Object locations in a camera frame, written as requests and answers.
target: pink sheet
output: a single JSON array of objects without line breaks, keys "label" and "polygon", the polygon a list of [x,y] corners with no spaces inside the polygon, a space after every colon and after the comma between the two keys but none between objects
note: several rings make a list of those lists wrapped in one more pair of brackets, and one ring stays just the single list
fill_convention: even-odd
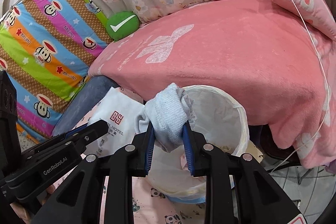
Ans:
[{"label": "pink sheet", "polygon": [[[333,91],[332,42],[308,28]],[[89,75],[106,75],[145,100],[172,82],[218,87],[244,106],[249,125],[268,123],[278,147],[305,144],[304,167],[336,159],[334,95],[310,140],[328,106],[324,78],[301,20],[271,0],[219,0],[163,17],[110,44]]]}]

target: white cable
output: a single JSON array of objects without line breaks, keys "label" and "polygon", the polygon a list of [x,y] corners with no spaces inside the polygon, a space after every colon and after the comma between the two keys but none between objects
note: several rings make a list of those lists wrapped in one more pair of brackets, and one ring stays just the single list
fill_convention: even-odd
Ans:
[{"label": "white cable", "polygon": [[300,15],[300,18],[301,18],[301,20],[302,20],[302,22],[303,22],[303,24],[304,24],[304,26],[305,26],[305,28],[306,28],[306,30],[307,30],[307,32],[308,32],[308,35],[309,35],[309,37],[310,37],[310,40],[311,40],[312,44],[313,44],[313,46],[314,46],[314,49],[315,49],[317,58],[318,58],[319,63],[320,63],[320,67],[321,67],[321,70],[322,70],[322,74],[323,74],[323,77],[324,77],[324,80],[325,80],[325,84],[326,84],[326,87],[327,87],[328,104],[327,104],[327,109],[326,109],[326,111],[325,111],[325,115],[324,115],[324,117],[323,117],[323,120],[322,120],[322,122],[321,122],[319,128],[318,128],[317,131],[315,132],[315,134],[314,134],[308,141],[306,141],[306,142],[303,143],[301,146],[299,146],[297,149],[295,149],[295,150],[294,150],[294,151],[293,151],[287,158],[285,158],[280,164],[278,164],[278,165],[271,171],[271,173],[273,173],[273,171],[274,171],[276,168],[278,168],[278,167],[281,166],[286,160],[288,160],[288,159],[289,159],[289,158],[290,158],[296,151],[298,151],[299,149],[301,149],[304,145],[306,145],[306,144],[307,144],[308,142],[310,142],[313,138],[315,138],[315,136],[316,136],[317,133],[319,132],[319,130],[320,130],[322,124],[324,123],[324,120],[326,119],[326,116],[327,116],[327,113],[328,113],[328,108],[329,108],[329,102],[330,102],[329,85],[328,85],[328,81],[327,81],[326,74],[325,74],[324,69],[323,69],[323,65],[322,65],[322,62],[321,62],[320,54],[319,54],[319,52],[317,51],[317,48],[316,48],[316,46],[315,46],[315,44],[314,44],[314,40],[313,40],[313,38],[311,37],[311,34],[310,34],[310,32],[309,32],[309,30],[308,30],[308,28],[307,28],[306,22],[305,22],[305,20],[303,19],[302,15],[301,15],[301,13],[300,13],[300,11],[299,11],[299,9],[298,9],[298,7],[296,6],[296,4],[295,4],[295,2],[294,2],[293,0],[291,0],[291,1],[293,2],[294,6],[295,6],[295,9],[297,10],[298,14]]},{"label": "white cable", "polygon": [[313,138],[315,138],[315,136],[317,135],[317,133],[318,133],[319,130],[321,129],[321,126],[322,126],[322,124],[324,123],[324,120],[326,119],[327,112],[328,112],[328,108],[329,108],[329,101],[330,101],[329,85],[328,85],[328,81],[327,81],[327,77],[326,77],[325,71],[324,71],[324,69],[323,69],[323,65],[322,65],[321,59],[319,58],[320,54],[319,54],[319,52],[317,51],[317,48],[316,48],[316,46],[315,46],[315,44],[314,44],[314,40],[313,40],[313,38],[311,37],[311,34],[310,34],[310,32],[309,32],[309,30],[308,30],[308,28],[307,28],[306,22],[304,21],[304,19],[303,19],[301,13],[300,13],[298,7],[295,5],[295,2],[294,2],[293,0],[291,0],[291,1],[293,2],[294,6],[295,6],[295,9],[297,10],[298,14],[300,15],[300,18],[301,18],[301,20],[302,20],[302,22],[303,22],[303,24],[304,24],[304,26],[305,26],[305,28],[306,28],[308,34],[309,34],[310,40],[311,40],[311,42],[312,42],[312,44],[313,44],[313,46],[314,46],[314,49],[315,49],[317,58],[318,58],[319,63],[320,63],[320,67],[321,67],[321,70],[322,70],[322,74],[323,74],[323,77],[324,77],[324,80],[325,80],[325,84],[326,84],[326,87],[327,87],[328,104],[327,104],[327,109],[326,109],[326,111],[325,111],[324,118],[323,118],[323,120],[322,120],[322,122],[321,122],[319,128],[318,128],[317,131],[315,132],[315,134],[314,134],[308,141],[306,141],[306,142],[303,143],[301,146],[299,146],[297,149],[295,149],[295,150],[294,150],[294,151],[293,151],[293,152],[292,152],[286,159],[284,159],[280,164],[278,164],[278,165],[271,171],[271,173],[273,173],[273,171],[274,171],[276,168],[278,168],[278,167],[281,166],[285,161],[287,161],[287,160],[288,160],[288,159],[289,159],[289,158],[290,158],[296,151],[298,151],[299,149],[301,149],[301,148],[302,148],[303,146],[305,146],[308,142],[310,142]]}]

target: blue cushion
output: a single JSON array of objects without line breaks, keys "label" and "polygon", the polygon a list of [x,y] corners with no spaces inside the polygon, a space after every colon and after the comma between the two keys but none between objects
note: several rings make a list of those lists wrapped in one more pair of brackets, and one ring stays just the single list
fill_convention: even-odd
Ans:
[{"label": "blue cushion", "polygon": [[111,87],[117,88],[119,85],[106,76],[91,78],[63,113],[52,131],[53,136],[72,130],[81,118],[105,96]]}]

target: green pillow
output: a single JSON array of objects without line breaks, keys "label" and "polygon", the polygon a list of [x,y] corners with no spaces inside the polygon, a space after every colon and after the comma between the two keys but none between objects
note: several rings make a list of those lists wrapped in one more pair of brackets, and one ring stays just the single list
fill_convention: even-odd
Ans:
[{"label": "green pillow", "polygon": [[121,12],[111,16],[106,24],[107,33],[114,41],[123,39],[134,33],[140,25],[136,14]]}]

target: white trash bin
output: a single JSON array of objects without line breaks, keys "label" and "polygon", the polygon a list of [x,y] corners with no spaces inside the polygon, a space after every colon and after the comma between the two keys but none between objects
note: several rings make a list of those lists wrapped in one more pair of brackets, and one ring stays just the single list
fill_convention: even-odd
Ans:
[{"label": "white trash bin", "polygon": [[[208,85],[184,88],[194,99],[197,115],[194,131],[204,134],[208,143],[235,156],[243,154],[248,146],[249,129],[245,109],[232,96]],[[170,200],[183,203],[205,202],[205,178],[194,178],[184,166],[184,147],[166,153],[154,148],[149,183]]]}]

